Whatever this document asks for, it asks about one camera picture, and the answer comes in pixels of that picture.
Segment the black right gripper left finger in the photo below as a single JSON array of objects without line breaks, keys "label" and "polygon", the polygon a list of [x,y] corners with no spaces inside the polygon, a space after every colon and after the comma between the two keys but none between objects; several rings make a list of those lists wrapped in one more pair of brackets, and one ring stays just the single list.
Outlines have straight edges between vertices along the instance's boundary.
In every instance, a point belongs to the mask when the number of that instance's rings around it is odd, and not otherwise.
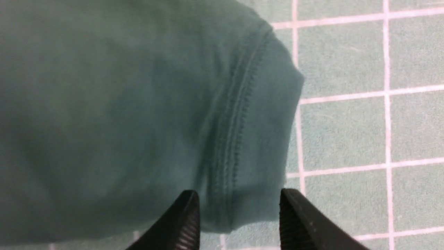
[{"label": "black right gripper left finger", "polygon": [[199,196],[183,191],[166,212],[128,250],[200,249]]}]

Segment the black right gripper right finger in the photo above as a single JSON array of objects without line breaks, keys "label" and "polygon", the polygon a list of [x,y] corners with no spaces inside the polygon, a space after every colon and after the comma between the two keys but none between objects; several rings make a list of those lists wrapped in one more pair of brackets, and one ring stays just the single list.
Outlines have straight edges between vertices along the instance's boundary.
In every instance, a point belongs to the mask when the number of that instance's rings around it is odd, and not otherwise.
[{"label": "black right gripper right finger", "polygon": [[366,250],[297,189],[283,188],[279,212],[282,250]]}]

